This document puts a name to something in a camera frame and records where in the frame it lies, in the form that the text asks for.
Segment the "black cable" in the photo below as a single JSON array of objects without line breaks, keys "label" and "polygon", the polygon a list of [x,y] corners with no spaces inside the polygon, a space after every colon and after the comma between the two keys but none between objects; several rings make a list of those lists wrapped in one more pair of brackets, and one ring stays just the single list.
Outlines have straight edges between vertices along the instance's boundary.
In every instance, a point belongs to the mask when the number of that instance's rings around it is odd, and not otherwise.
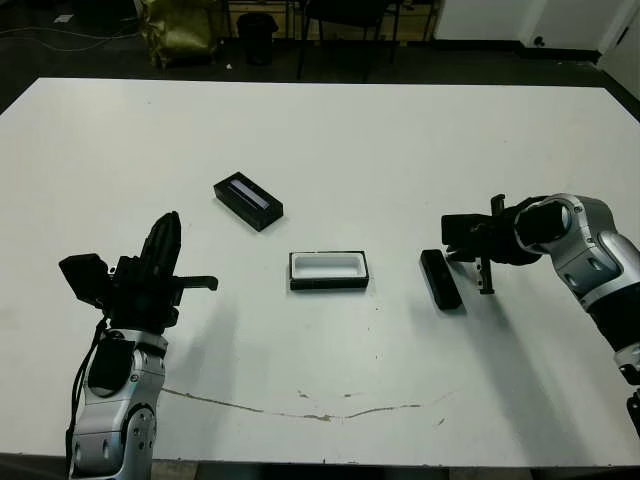
[{"label": "black cable", "polygon": [[85,355],[78,371],[76,372],[76,378],[73,380],[73,390],[71,392],[71,420],[69,420],[69,427],[65,432],[65,450],[66,450],[66,458],[65,458],[65,471],[66,475],[69,476],[71,472],[71,443],[73,440],[73,432],[76,428],[76,415],[78,413],[78,406],[80,405],[80,395],[82,394],[82,384],[84,383],[84,377],[87,372],[87,366],[89,365],[89,360],[91,359],[91,355],[93,351],[100,343],[100,337],[107,329],[107,317],[102,317],[102,320],[98,322],[96,325],[96,331],[93,334],[93,340],[91,341],[91,347],[89,351]]}]

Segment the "dark floor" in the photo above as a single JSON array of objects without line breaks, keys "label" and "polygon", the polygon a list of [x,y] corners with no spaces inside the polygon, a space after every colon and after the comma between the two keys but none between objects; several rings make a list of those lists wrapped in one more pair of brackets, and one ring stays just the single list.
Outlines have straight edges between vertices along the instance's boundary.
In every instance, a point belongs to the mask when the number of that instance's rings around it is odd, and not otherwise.
[{"label": "dark floor", "polygon": [[[70,34],[21,30],[22,27],[57,28],[97,36],[127,35],[137,29],[135,20],[96,22],[76,14],[69,23],[53,23],[61,13],[74,13],[70,3],[34,6],[35,0],[10,1],[0,6],[0,112],[4,111],[38,77],[109,77],[231,82],[295,82],[299,44],[274,44],[273,64],[252,67],[244,62],[242,46],[227,41],[217,63],[179,66],[167,71],[153,67],[139,35],[103,40]],[[389,46],[372,48],[370,83],[571,85],[607,88],[637,119],[640,102],[589,62],[521,58],[510,51],[446,50],[428,44],[397,49],[393,64]],[[334,43],[310,47],[303,81],[359,83],[362,80],[363,45]]]}]

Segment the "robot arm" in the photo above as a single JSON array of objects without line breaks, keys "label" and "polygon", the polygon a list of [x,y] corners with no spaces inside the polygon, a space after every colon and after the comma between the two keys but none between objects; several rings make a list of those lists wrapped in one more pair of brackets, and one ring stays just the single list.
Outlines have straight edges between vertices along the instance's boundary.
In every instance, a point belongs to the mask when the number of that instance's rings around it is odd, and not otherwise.
[{"label": "robot arm", "polygon": [[[500,201],[504,196],[496,197]],[[527,199],[494,215],[447,215],[443,243],[450,260],[484,259],[512,265],[543,254],[616,352],[630,385],[640,385],[640,252],[615,227],[607,205],[596,199],[557,194]],[[627,408],[640,435],[640,390]]]},{"label": "robot arm", "polygon": [[[171,212],[155,223],[140,257],[120,257],[117,268],[108,270],[96,254],[60,262],[78,299],[104,314],[74,382],[69,478],[150,478],[167,351],[162,333],[176,324],[185,288],[218,286],[214,277],[175,277],[179,252],[180,219]],[[81,389],[85,402],[76,424]]]}]

